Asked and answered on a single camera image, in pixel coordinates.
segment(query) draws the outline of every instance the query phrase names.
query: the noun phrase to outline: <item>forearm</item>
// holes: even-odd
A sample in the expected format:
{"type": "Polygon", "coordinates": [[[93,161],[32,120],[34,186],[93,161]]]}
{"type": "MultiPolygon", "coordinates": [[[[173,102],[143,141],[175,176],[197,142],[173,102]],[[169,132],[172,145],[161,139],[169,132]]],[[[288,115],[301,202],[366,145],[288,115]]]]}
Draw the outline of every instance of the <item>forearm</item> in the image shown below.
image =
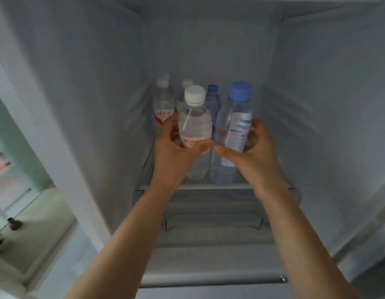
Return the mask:
{"type": "Polygon", "coordinates": [[[151,186],[66,299],[134,298],[171,195],[151,186]]]}
{"type": "Polygon", "coordinates": [[[288,191],[261,199],[296,299],[357,298],[288,191]]]}

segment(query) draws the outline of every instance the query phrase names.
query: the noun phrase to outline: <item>person's right arm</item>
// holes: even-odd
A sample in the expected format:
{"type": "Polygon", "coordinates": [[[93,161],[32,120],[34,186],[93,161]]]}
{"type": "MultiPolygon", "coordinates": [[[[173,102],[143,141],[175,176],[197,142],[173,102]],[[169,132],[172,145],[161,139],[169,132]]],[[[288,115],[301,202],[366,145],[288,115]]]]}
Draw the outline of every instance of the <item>person's right arm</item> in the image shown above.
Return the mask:
{"type": "Polygon", "coordinates": [[[240,169],[265,207],[294,298],[358,299],[287,190],[263,122],[253,119],[252,125],[255,132],[248,135],[252,148],[239,153],[217,146],[215,152],[240,169]]]}

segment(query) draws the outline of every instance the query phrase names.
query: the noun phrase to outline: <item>refrigerator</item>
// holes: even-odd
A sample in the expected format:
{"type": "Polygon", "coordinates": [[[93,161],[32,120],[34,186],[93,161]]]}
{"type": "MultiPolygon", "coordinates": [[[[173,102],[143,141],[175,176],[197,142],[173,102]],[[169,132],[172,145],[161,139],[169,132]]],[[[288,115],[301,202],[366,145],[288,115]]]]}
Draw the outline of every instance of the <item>refrigerator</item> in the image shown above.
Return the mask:
{"type": "MultiPolygon", "coordinates": [[[[149,186],[165,73],[175,98],[184,78],[222,103],[253,85],[285,186],[342,270],[385,229],[385,0],[0,0],[0,64],[3,103],[96,251],[149,186]]],[[[385,251],[362,254],[349,279],[385,251]]],[[[286,282],[251,185],[207,175],[172,197],[141,287],[286,282]]]]}

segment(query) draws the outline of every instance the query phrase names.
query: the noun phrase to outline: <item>white label with blue text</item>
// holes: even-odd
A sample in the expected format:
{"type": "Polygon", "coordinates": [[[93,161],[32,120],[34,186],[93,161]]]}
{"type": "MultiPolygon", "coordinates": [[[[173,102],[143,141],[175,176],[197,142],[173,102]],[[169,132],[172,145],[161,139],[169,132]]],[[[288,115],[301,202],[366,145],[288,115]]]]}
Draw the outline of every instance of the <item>white label with blue text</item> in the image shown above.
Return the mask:
{"type": "MultiPolygon", "coordinates": [[[[230,128],[226,137],[226,147],[242,152],[251,127],[252,113],[235,112],[231,116],[230,128]]],[[[235,167],[235,165],[225,158],[222,159],[222,165],[235,167]]]]}

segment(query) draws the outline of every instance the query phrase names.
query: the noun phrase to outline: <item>blue bottle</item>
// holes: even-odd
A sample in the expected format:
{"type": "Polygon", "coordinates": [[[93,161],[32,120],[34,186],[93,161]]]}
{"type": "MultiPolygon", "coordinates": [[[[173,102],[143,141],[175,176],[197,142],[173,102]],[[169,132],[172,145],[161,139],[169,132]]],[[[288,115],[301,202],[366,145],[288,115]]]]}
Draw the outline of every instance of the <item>blue bottle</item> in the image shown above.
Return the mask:
{"type": "Polygon", "coordinates": [[[208,92],[205,97],[205,106],[212,116],[212,140],[215,139],[216,118],[221,107],[218,90],[218,85],[208,85],[208,92]]]}
{"type": "MultiPolygon", "coordinates": [[[[234,82],[227,103],[222,106],[217,121],[215,146],[220,145],[242,152],[252,122],[250,105],[252,85],[234,82]]],[[[212,152],[210,178],[215,184],[230,185],[235,179],[237,167],[229,160],[212,152]]]]}

